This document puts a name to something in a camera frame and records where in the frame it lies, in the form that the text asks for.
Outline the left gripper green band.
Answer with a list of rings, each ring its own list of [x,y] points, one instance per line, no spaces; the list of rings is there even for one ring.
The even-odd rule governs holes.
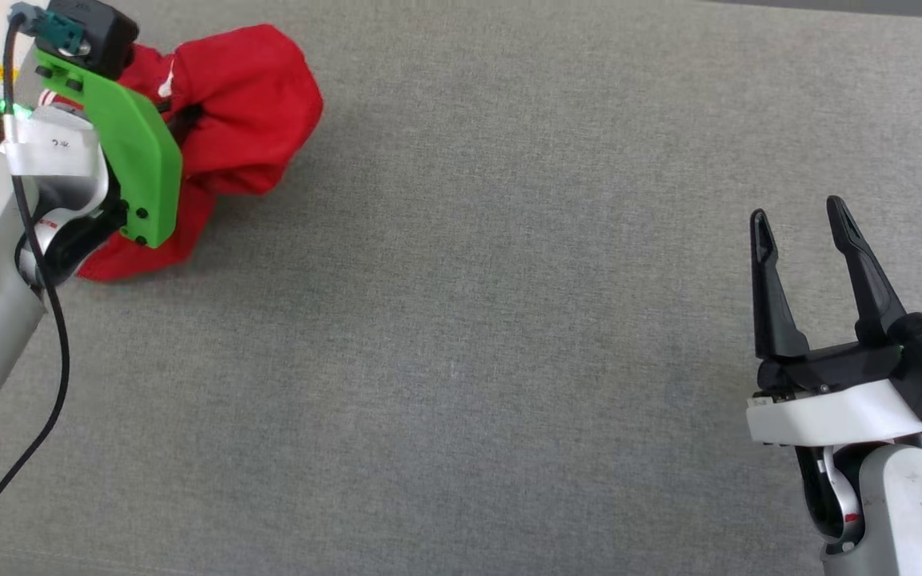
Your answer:
[[[35,219],[44,250],[95,250],[114,234],[157,248],[171,237],[182,187],[182,152],[202,117],[198,103],[177,110],[100,75],[78,59],[37,49],[46,86],[78,103],[12,114],[0,143],[0,223],[4,245],[23,233],[12,176],[74,201]]]

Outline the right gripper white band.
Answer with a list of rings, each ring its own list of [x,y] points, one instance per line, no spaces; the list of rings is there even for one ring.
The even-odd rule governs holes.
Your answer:
[[[922,420],[889,376],[899,347],[922,333],[922,313],[908,313],[848,204],[835,194],[826,208],[833,242],[848,263],[857,340],[813,350],[798,329],[778,273],[778,246],[762,209],[750,216],[755,356],[759,390],[748,398],[752,440],[791,447],[888,441],[922,433]]]

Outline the red basketball jersey number 23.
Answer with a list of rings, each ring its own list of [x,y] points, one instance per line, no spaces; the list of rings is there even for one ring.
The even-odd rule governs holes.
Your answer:
[[[202,117],[182,152],[173,234],[161,246],[114,234],[95,250],[44,250],[40,273],[109,283],[179,265],[193,254],[222,196],[267,194],[317,128],[323,96],[304,53],[268,23],[179,45],[171,54],[133,44],[118,84],[162,116],[198,103]]]

